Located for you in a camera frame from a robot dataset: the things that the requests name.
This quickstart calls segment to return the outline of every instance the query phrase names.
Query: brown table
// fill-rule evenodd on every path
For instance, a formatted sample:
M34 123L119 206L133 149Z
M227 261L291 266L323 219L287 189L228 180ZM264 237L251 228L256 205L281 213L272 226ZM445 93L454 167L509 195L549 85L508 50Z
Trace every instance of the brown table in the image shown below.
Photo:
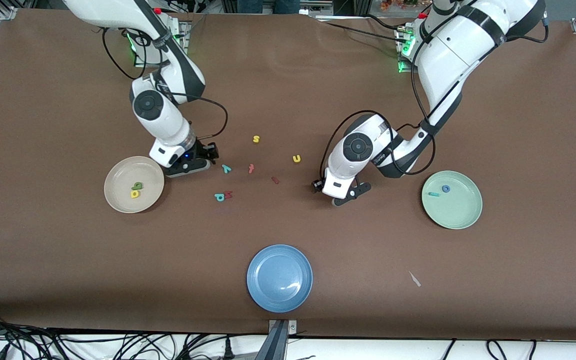
M366 20L345 24L387 34ZM390 179L369 166L361 180L372 190L334 208L309 185L339 121L362 109L393 126L421 118L393 43L306 16L207 16L190 57L205 96L230 112L215 140L221 158L167 179L140 214L116 212L103 196L110 168L147 156L153 138L94 29L66 11L24 9L0 27L7 321L262 333L278 316L250 298L245 274L257 251L283 243L313 267L308 300L285 315L306 335L576 339L576 35L567 23L551 23L545 44L505 44L474 71L425 174ZM108 41L128 65L125 39ZM180 109L200 135L222 124L210 104ZM425 179L447 169L483 194L466 230L439 227L421 206ZM215 201L222 191L233 198Z

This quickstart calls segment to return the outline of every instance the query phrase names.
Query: person's leg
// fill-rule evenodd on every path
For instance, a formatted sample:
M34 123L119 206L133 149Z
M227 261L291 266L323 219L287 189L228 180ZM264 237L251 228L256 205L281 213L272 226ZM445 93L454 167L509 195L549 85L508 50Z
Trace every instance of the person's leg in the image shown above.
M299 0L275 0L273 14L299 14Z
M237 12L240 14L261 14L263 0L237 0Z

